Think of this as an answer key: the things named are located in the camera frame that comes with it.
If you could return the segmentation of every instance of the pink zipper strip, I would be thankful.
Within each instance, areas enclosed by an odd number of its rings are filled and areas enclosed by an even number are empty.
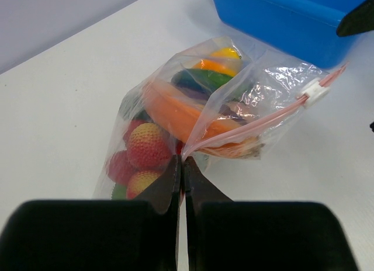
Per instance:
[[[347,64],[343,65],[340,69],[333,72],[332,74],[327,75],[324,79],[320,81],[320,86],[322,87],[329,87],[346,69]],[[281,122],[285,117],[291,115],[292,113],[296,112],[301,106],[304,105],[305,101],[308,100],[308,96],[304,95],[301,98],[298,98],[295,103],[292,103],[288,107],[278,110],[275,113],[267,115],[261,119],[258,119],[252,123],[248,123],[247,125],[238,127],[234,130],[228,131],[226,133],[217,135],[212,138],[208,138],[203,141],[199,141],[196,144],[193,144],[189,147],[184,147],[182,161],[185,161],[191,153],[196,150],[199,150],[204,147],[208,147],[209,145],[213,145],[216,142],[223,141],[223,140],[231,140],[235,141],[242,137],[245,134],[254,134],[257,136],[261,134],[264,130],[269,127],[275,126],[279,122]]]

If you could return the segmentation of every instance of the ziplock bag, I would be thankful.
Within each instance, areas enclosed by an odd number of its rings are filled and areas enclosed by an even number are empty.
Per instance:
[[[174,55],[120,106],[95,197],[133,199],[171,157],[259,159],[330,90],[332,74],[255,43],[228,37]]]

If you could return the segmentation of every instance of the zipper slider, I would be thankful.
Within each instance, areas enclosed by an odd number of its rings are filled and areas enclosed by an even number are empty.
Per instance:
[[[325,97],[331,89],[330,87],[321,86],[320,80],[320,78],[314,78],[296,95],[296,99],[300,99],[302,96],[308,97],[303,104],[306,109],[313,106],[316,102]]]

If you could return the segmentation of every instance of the blue plastic bin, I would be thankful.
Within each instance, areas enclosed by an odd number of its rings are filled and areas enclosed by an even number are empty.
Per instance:
[[[338,37],[342,18],[365,0],[214,0],[220,19],[321,68],[339,64],[359,35]]]

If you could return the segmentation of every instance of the white table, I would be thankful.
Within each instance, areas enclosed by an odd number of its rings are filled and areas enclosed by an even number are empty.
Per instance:
[[[212,0],[139,0],[0,75],[0,223],[21,202],[90,198],[122,97],[173,54],[235,33]],[[341,220],[361,270],[374,267],[374,35],[333,91],[260,161],[207,173],[237,200],[312,200]],[[180,270],[187,270],[181,212]]]

